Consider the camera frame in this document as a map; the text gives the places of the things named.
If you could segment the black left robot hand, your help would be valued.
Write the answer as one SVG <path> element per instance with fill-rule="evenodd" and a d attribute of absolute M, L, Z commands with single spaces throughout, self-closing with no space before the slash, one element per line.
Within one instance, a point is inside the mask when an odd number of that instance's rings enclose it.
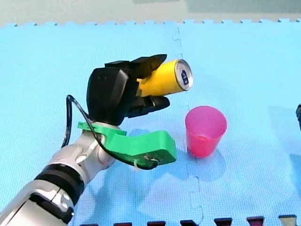
<path fill-rule="evenodd" d="M 87 84 L 87 109 L 92 121 L 119 126 L 124 118 L 147 115 L 167 108 L 164 95 L 143 97 L 139 79 L 145 79 L 166 60 L 166 54 L 119 60 L 95 68 Z"/>

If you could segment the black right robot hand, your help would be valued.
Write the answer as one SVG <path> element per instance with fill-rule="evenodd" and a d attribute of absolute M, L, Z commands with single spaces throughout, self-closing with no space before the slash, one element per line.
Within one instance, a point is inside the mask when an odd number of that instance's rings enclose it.
<path fill-rule="evenodd" d="M 301 129 L 301 104 L 298 104 L 295 113 L 296 113 L 297 121 L 299 123 L 299 127 Z"/>

